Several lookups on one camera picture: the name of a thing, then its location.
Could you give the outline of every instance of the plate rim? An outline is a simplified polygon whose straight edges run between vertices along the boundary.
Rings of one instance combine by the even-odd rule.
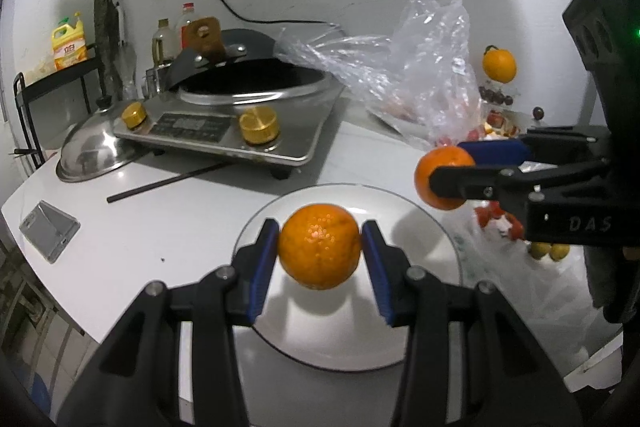
[[[400,198],[401,200],[404,200],[407,203],[413,205],[415,208],[417,208],[418,210],[420,210],[421,212],[426,214],[430,219],[432,219],[436,223],[436,225],[444,232],[444,235],[447,236],[447,238],[449,239],[449,241],[450,241],[450,243],[451,243],[451,245],[453,247],[453,252],[454,252],[454,254],[456,256],[456,264],[458,265],[458,281],[457,281],[457,285],[458,286],[462,286],[463,278],[462,278],[462,265],[460,264],[460,256],[458,255],[458,250],[456,250],[456,244],[454,243],[453,238],[450,236],[449,232],[447,232],[447,230],[443,227],[442,223],[439,222],[435,217],[431,216],[431,214],[428,213],[424,208],[422,208],[417,203],[415,203],[415,201],[412,201],[409,198],[406,198],[406,197],[404,197],[404,196],[402,196],[400,194],[397,194],[396,192],[393,192],[391,190],[387,190],[386,188],[374,187],[373,185],[366,185],[366,184],[362,184],[362,183],[344,182],[344,183],[321,183],[321,184],[318,184],[318,185],[309,185],[308,187],[302,187],[302,188],[296,188],[295,190],[290,190],[289,192],[286,192],[285,194],[282,194],[282,195],[278,196],[277,198],[274,198],[273,200],[269,201],[267,204],[264,204],[263,206],[261,206],[247,220],[247,222],[244,224],[244,227],[242,227],[242,230],[240,231],[240,233],[238,234],[238,237],[236,238],[236,242],[234,244],[234,250],[233,250],[233,255],[231,256],[231,260],[233,260],[233,258],[236,256],[236,252],[238,251],[238,243],[240,242],[240,238],[242,237],[242,234],[244,233],[244,231],[247,229],[247,227],[249,227],[249,224],[255,219],[255,217],[258,214],[260,214],[268,206],[271,206],[273,203],[276,203],[278,200],[281,200],[282,198],[285,198],[286,196],[289,196],[291,194],[295,194],[296,192],[302,192],[303,190],[308,190],[310,188],[336,187],[336,186],[345,186],[345,185],[350,186],[350,187],[371,188],[372,190],[378,190],[380,192],[386,192],[386,194],[391,194],[392,196],[396,196],[396,197]],[[306,365],[306,367],[311,367],[313,369],[317,369],[318,371],[327,371],[328,373],[370,373],[372,371],[379,371],[380,369],[386,369],[387,367],[394,367],[396,365],[404,363],[404,360],[405,360],[405,357],[402,357],[402,359],[398,360],[397,362],[387,363],[387,364],[376,366],[376,367],[370,367],[368,369],[333,369],[331,367],[322,367],[321,365],[315,365],[313,363],[305,362],[304,360],[297,359],[293,355],[290,355],[289,353],[286,353],[285,351],[280,349],[278,346],[274,345],[271,341],[267,340],[267,338],[265,338],[265,336],[263,334],[261,334],[260,331],[257,330],[255,325],[251,326],[251,329],[266,344],[268,344],[268,346],[273,347],[273,349],[275,349],[281,355],[284,355],[285,357],[287,357],[290,360],[293,360],[294,362],[300,363],[302,365]]]

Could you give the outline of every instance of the power cord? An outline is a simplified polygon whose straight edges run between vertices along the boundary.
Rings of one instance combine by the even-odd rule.
[[[316,20],[305,20],[305,19],[277,19],[277,20],[261,20],[261,19],[249,19],[248,17],[243,17],[236,10],[234,10],[226,0],[219,0],[224,7],[237,19],[241,21],[251,23],[251,24],[323,24],[326,26],[330,26],[331,28],[336,28],[341,33],[345,34],[343,30],[340,29],[339,24],[327,22],[327,21],[316,21]]]

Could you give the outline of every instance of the stainless steel lid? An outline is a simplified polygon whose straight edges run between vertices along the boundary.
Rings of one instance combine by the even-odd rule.
[[[117,138],[113,123],[129,102],[98,102],[97,112],[76,125],[65,139],[56,166],[63,182],[83,182],[122,167],[148,152],[131,140]]]

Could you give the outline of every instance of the dark grape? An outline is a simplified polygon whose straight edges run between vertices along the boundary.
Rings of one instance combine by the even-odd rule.
[[[542,109],[541,107],[534,107],[533,108],[533,119],[534,120],[542,120],[543,118],[545,118],[545,111],[544,109]]]

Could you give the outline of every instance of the dish soap bottle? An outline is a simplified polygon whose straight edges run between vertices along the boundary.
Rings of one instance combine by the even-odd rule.
[[[196,15],[192,2],[187,2],[182,5],[182,16],[178,19],[178,23],[175,25],[176,35],[180,41],[180,49],[183,50],[187,47],[187,41],[184,37],[184,30],[193,21],[198,20],[200,17]]]
[[[158,31],[151,39],[151,55],[154,66],[162,66],[174,61],[180,51],[175,32],[169,28],[169,19],[158,21]]]
[[[51,33],[53,61],[56,70],[60,71],[78,62],[87,60],[88,53],[84,40],[84,25],[80,20],[80,12],[76,12],[76,27],[69,24],[69,18],[62,19],[58,27]]]

